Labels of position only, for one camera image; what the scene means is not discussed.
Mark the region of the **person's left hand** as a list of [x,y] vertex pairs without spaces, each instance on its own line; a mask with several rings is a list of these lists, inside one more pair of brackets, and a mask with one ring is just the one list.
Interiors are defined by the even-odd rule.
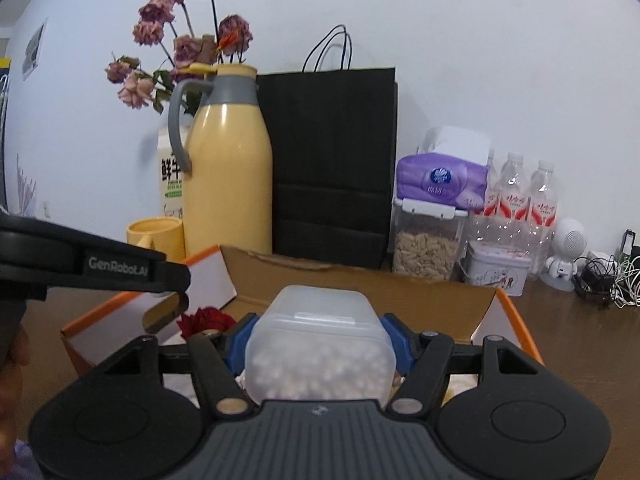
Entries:
[[32,359],[32,348],[23,327],[18,330],[11,344],[9,359],[1,372],[1,473],[11,470],[14,462],[14,445],[17,440],[16,412],[23,392],[23,368]]

